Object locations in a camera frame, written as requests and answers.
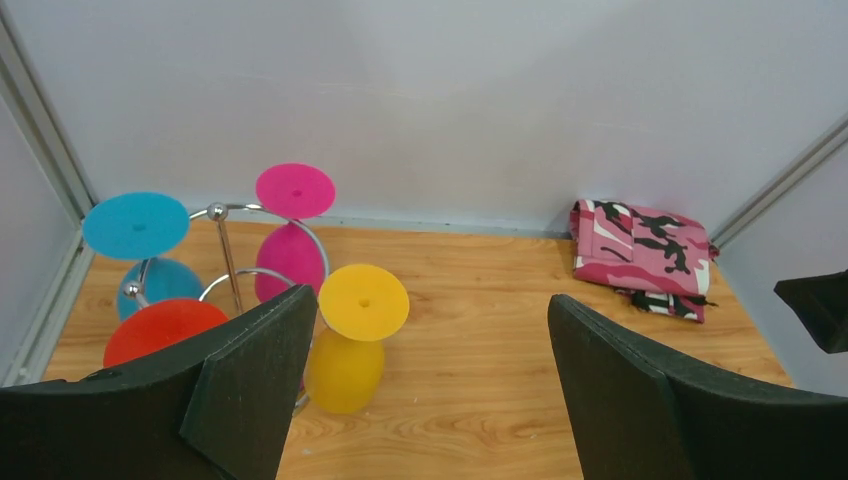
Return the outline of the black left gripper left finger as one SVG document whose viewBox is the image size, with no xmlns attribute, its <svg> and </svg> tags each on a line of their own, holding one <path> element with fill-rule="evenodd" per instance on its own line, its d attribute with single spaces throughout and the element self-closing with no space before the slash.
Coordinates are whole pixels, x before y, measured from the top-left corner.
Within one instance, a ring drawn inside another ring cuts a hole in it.
<svg viewBox="0 0 848 480">
<path fill-rule="evenodd" d="M 304 285 L 158 352 L 1 391 L 5 479 L 273 479 L 312 341 Z"/>
</svg>

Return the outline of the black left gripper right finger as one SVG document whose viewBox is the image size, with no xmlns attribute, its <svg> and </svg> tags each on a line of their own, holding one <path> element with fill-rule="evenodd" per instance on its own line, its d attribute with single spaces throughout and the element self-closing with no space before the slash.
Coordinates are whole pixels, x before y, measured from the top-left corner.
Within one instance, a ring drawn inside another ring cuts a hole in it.
<svg viewBox="0 0 848 480">
<path fill-rule="evenodd" d="M 847 401 L 698 360 L 576 299 L 548 327 L 588 479 L 843 479 Z"/>
</svg>

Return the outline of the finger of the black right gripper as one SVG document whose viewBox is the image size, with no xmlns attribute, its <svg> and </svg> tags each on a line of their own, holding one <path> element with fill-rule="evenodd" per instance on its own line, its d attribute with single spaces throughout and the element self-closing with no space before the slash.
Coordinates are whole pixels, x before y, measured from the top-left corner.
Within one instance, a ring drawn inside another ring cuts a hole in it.
<svg viewBox="0 0 848 480">
<path fill-rule="evenodd" d="M 847 271 L 781 280 L 774 292 L 822 351 L 847 351 Z"/>
</svg>

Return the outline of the red plastic wine glass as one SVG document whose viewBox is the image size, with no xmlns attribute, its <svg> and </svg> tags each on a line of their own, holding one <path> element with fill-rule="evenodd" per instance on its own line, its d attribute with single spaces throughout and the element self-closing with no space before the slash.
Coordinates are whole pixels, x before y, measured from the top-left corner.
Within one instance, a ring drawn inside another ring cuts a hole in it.
<svg viewBox="0 0 848 480">
<path fill-rule="evenodd" d="M 177 298 L 142 308 L 111 335 L 102 366 L 113 367 L 157 352 L 226 323 L 218 307 L 196 299 Z"/>
</svg>

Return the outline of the pink plastic wine glass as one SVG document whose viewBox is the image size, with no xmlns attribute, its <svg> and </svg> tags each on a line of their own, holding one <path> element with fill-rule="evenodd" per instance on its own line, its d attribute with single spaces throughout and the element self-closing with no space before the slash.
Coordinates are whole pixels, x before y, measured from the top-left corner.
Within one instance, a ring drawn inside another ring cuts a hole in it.
<svg viewBox="0 0 848 480">
<path fill-rule="evenodd" d="M 289 283 L 309 285 L 319 291 L 326 277 L 321 249 L 295 222 L 320 216 L 331 208 L 336 199 L 334 182 L 317 167 L 283 163 L 259 175 L 255 193 L 263 207 L 287 220 L 263 241 L 256 265 L 273 270 L 288 281 L 257 275 L 257 298 L 265 302 L 285 291 Z"/>
</svg>

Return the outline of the chrome wire glass rack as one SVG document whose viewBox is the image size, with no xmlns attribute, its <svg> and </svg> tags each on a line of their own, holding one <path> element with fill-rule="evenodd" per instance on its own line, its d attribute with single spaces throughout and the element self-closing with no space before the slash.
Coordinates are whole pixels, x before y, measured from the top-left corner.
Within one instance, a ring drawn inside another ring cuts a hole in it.
<svg viewBox="0 0 848 480">
<path fill-rule="evenodd" d="M 302 220 L 288 218 L 282 215 L 278 215 L 268 210 L 266 207 L 260 204 L 239 204 L 239 203 L 221 203 L 221 202 L 213 202 L 209 204 L 206 208 L 196 210 L 191 212 L 188 216 L 189 221 L 194 221 L 197 219 L 207 219 L 214 223 L 216 227 L 217 236 L 219 239 L 221 253 L 223 255 L 223 259 L 226 265 L 226 273 L 212 281 L 202 292 L 202 294 L 198 297 L 199 301 L 204 301 L 206 297 L 215 289 L 216 286 L 223 283 L 227 280 L 231 287 L 232 298 L 235 303 L 236 309 L 238 313 L 243 313 L 244 308 L 242 305 L 242 295 L 240 293 L 240 287 L 238 284 L 238 276 L 244 274 L 252 274 L 252 275 L 265 275 L 272 278 L 275 278 L 279 281 L 286 283 L 288 286 L 293 285 L 293 281 L 272 269 L 264 268 L 264 267 L 249 267 L 237 269 L 235 267 L 234 259 L 233 259 L 233 250 L 230 242 L 229 233 L 226 226 L 226 220 L 228 215 L 231 212 L 248 212 L 248 213 L 262 213 L 267 214 L 272 217 L 275 217 L 278 220 L 281 220 L 284 225 L 294 225 L 298 230 L 300 230 L 304 235 L 306 235 L 312 245 L 318 250 L 319 258 L 321 261 L 321 273 L 322 279 L 325 280 L 331 273 L 331 265 L 329 261 L 329 256 L 327 250 L 315 232 L 308 227 Z M 139 310 L 143 310 L 150 306 L 150 302 L 148 301 L 145 291 L 146 291 L 146 283 L 148 277 L 148 271 L 153 263 L 157 260 L 156 257 L 143 259 L 140 261 L 139 272 L 130 280 L 124 282 L 121 286 L 122 294 L 134 301 Z"/>
</svg>

